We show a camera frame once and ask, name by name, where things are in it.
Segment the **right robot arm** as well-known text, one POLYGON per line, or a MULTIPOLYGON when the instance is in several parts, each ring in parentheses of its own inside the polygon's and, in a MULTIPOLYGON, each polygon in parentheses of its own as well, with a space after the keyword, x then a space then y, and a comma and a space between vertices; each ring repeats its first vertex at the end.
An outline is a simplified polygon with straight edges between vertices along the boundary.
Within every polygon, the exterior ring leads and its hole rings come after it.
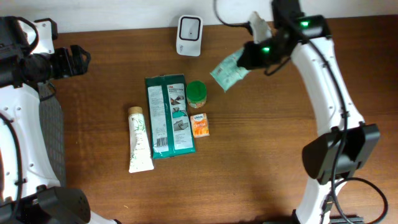
POLYGON ((300 205, 284 223, 362 223, 340 214, 338 193, 355 179, 375 148, 380 132, 356 109, 338 67, 326 19, 306 16, 298 1, 272 1, 275 34, 245 43, 239 67, 268 70, 292 62, 309 95, 317 122, 317 138, 302 151, 308 175, 300 205))

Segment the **green wipes pack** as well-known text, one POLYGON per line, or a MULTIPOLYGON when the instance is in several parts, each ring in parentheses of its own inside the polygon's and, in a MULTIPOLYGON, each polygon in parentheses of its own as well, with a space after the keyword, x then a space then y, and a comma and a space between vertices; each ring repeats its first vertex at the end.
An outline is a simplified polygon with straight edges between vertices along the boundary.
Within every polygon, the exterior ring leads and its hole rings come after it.
POLYGON ((145 79, 152 157, 166 159, 196 152, 187 111, 183 74, 145 79))

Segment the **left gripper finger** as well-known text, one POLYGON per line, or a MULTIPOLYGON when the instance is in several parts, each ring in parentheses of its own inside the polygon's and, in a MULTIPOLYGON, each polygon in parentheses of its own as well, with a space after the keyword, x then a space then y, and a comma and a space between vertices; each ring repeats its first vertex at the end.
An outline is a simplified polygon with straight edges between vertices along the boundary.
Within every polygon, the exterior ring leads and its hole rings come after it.
POLYGON ((75 64, 89 64, 91 55, 79 45, 71 45, 72 59, 75 64))
POLYGON ((75 63, 73 66, 73 76, 84 75, 88 71, 87 63, 75 63))

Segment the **orange tissue pack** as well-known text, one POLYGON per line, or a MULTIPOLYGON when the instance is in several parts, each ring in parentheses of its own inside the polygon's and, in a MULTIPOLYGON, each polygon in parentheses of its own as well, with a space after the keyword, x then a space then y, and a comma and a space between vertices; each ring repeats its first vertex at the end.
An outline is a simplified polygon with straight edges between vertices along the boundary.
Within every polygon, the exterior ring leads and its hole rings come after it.
POLYGON ((190 121, 194 138, 202 138, 210 135, 206 113, 193 115, 190 117, 190 121))

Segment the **light green snack packet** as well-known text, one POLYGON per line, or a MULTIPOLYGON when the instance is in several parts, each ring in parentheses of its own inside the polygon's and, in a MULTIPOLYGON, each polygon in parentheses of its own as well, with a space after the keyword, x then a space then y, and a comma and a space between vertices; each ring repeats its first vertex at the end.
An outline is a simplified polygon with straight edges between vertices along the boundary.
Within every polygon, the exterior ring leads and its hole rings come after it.
POLYGON ((243 52, 244 49, 240 48, 233 54, 227 56, 210 73, 224 92, 228 91, 236 82, 243 80, 244 77, 251 72, 244 67, 238 66, 238 60, 243 55, 243 52))

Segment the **white cream tube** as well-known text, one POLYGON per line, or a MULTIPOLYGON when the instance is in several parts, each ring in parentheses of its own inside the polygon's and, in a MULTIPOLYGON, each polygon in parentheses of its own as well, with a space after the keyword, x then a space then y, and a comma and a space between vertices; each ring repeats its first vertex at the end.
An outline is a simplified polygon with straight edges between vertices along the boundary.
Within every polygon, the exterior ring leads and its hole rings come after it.
POLYGON ((128 109, 130 160, 129 173, 153 170, 149 139, 143 110, 139 106, 128 109))

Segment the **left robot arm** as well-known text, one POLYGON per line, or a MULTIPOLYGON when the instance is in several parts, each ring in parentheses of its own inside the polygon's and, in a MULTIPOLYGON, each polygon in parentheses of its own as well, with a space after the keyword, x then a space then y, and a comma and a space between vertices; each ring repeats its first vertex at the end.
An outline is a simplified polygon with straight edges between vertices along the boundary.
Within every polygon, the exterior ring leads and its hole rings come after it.
POLYGON ((40 105, 55 99, 39 87, 87 72, 90 54, 79 45, 55 48, 49 19, 1 18, 1 222, 106 223, 80 189, 61 185, 47 152, 40 105))

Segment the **green lid jar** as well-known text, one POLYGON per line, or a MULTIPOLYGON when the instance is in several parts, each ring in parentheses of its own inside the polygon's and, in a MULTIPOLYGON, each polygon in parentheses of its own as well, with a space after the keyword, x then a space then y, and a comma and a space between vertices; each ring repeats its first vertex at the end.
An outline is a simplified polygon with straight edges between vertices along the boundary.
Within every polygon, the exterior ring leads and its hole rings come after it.
POLYGON ((187 101, 192 108, 200 108, 206 103, 206 85, 199 81, 193 81, 187 85, 187 101))

